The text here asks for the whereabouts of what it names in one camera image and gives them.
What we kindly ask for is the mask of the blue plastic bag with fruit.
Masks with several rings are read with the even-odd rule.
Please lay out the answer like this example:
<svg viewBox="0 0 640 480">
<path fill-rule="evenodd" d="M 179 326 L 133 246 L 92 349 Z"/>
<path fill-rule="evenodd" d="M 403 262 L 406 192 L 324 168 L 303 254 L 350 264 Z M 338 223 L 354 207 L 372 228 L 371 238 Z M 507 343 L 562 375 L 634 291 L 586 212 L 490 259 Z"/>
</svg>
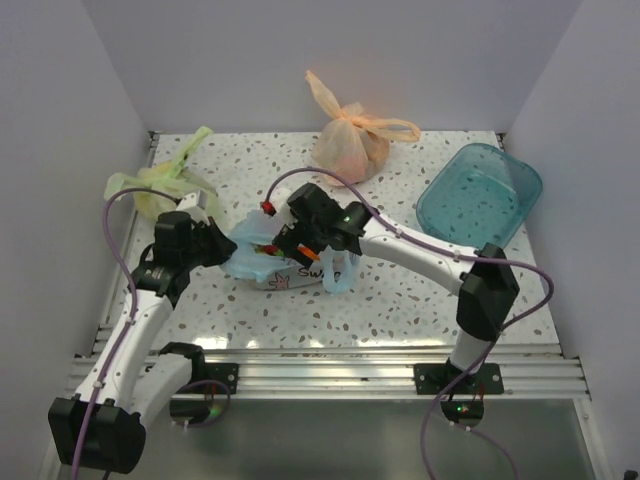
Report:
<svg viewBox="0 0 640 480">
<path fill-rule="evenodd" d="M 320 283 L 330 294 L 351 289 L 357 279 L 359 258 L 330 248 L 305 267 L 273 247 L 270 241 L 284 222 L 260 210 L 249 212 L 228 234 L 237 249 L 221 270 L 235 280 L 266 291 L 301 288 Z"/>
</svg>

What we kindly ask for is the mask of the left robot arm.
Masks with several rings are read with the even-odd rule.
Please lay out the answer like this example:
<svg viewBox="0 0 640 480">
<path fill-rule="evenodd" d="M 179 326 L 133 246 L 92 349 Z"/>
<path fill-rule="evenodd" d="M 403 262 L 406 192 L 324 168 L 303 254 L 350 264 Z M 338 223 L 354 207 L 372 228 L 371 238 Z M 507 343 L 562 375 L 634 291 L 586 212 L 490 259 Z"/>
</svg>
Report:
<svg viewBox="0 0 640 480">
<path fill-rule="evenodd" d="M 81 468 L 130 473 L 142 456 L 148 425 L 178 391 L 233 394 L 195 344 L 170 342 L 149 372 L 143 366 L 191 271 L 219 266 L 235 249 L 212 218 L 195 219 L 185 211 L 159 216 L 154 242 L 131 275 L 123 312 L 105 349 L 75 393 L 55 399 L 48 412 L 59 459 L 70 466 L 73 478 Z"/>
</svg>

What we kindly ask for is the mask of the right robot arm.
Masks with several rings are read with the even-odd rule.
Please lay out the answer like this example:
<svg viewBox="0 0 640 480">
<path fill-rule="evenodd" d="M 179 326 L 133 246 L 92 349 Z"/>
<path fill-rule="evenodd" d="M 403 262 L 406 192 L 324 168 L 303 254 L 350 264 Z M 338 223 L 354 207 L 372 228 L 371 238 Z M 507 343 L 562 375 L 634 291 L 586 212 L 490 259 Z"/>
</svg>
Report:
<svg viewBox="0 0 640 480">
<path fill-rule="evenodd" d="M 311 264 L 306 250 L 320 255 L 332 249 L 397 264 L 455 295 L 458 338 L 431 379 L 461 393 L 480 382 L 483 358 L 519 293 L 500 247 L 475 250 L 405 230 L 362 201 L 341 206 L 313 183 L 262 208 L 283 222 L 273 245 L 305 267 Z"/>
</svg>

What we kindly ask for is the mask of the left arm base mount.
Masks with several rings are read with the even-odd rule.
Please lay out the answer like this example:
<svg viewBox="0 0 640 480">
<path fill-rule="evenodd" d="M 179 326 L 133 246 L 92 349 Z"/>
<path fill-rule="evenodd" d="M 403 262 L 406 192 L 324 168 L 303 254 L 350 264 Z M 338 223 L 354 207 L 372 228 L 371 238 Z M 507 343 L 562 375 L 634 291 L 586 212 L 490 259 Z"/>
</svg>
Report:
<svg viewBox="0 0 640 480">
<path fill-rule="evenodd" d="M 237 363 L 208 363 L 200 345 L 184 342 L 167 343 L 159 351 L 160 357 L 166 355 L 184 357 L 189 361 L 187 381 L 180 386 L 178 393 L 236 393 L 239 379 Z"/>
</svg>

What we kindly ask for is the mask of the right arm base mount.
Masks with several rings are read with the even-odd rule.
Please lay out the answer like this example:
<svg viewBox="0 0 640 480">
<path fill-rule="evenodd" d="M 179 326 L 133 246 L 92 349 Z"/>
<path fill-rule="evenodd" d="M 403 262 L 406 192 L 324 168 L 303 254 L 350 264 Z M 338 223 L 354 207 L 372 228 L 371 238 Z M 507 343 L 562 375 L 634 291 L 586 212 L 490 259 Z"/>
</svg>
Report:
<svg viewBox="0 0 640 480">
<path fill-rule="evenodd" d="M 418 395 L 436 395 L 452 383 L 462 371 L 449 362 L 442 364 L 418 363 L 413 365 L 414 385 Z M 475 373 L 466 374 L 450 390 L 448 395 L 505 393 L 502 373 L 498 364 L 483 363 Z"/>
</svg>

